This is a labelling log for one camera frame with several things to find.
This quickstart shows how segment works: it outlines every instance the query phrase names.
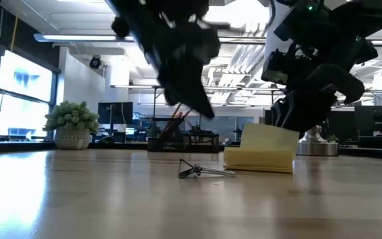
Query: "window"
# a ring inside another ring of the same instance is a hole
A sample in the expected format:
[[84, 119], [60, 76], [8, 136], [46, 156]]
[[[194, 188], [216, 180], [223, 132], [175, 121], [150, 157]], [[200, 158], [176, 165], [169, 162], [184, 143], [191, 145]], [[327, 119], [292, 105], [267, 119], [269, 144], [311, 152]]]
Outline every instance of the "window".
[[49, 105], [0, 94], [0, 135], [45, 137], [42, 130]]
[[1, 57], [0, 89], [38, 98], [51, 98], [52, 72], [10, 51]]

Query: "security camera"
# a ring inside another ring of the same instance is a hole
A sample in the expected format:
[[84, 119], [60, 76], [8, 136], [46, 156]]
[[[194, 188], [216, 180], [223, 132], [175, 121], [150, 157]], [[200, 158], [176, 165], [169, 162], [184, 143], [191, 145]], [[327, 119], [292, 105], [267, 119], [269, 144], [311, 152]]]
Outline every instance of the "security camera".
[[101, 56], [93, 56], [90, 61], [90, 67], [94, 70], [99, 70], [103, 67]]

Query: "table surface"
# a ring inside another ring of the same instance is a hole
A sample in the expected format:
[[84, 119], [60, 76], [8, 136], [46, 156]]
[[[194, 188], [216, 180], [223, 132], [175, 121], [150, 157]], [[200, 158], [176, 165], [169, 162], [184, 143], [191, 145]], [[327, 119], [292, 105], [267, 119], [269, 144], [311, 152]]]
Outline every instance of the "table surface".
[[128, 150], [0, 155], [0, 238], [382, 238], [382, 160], [299, 157], [294, 174], [177, 178], [178, 159]]

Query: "white planter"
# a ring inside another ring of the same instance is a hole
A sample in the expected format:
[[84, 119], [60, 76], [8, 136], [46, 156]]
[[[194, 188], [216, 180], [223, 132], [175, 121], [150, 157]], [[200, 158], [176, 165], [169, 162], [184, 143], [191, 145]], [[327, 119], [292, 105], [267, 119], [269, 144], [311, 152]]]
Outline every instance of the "white planter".
[[54, 142], [59, 149], [86, 149], [90, 139], [89, 129], [66, 129], [62, 126], [57, 128]]

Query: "metal binder clip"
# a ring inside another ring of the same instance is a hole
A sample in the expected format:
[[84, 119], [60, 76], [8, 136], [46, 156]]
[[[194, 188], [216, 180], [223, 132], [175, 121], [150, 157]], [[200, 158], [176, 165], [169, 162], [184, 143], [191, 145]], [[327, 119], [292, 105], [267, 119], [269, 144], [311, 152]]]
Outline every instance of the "metal binder clip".
[[[187, 169], [185, 171], [182, 170], [182, 163], [187, 164], [188, 166], [191, 167], [191, 169]], [[197, 176], [200, 176], [202, 173], [207, 173], [211, 175], [221, 175], [221, 176], [226, 176], [226, 177], [235, 177], [235, 173], [232, 171], [224, 171], [224, 170], [217, 170], [217, 169], [207, 169], [200, 167], [199, 165], [191, 165], [189, 162], [179, 159], [179, 178], [183, 179], [186, 178], [187, 176], [191, 174], [196, 174]]]

